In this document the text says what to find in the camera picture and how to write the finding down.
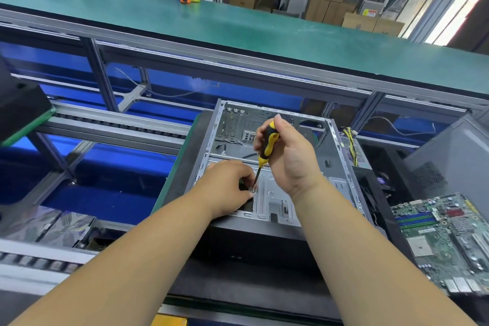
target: motherboard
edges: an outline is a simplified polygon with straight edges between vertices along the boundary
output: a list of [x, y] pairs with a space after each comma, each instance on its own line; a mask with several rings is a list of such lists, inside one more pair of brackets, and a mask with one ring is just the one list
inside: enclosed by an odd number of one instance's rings
[[391, 207], [418, 268], [447, 295], [489, 295], [489, 225], [462, 194]]

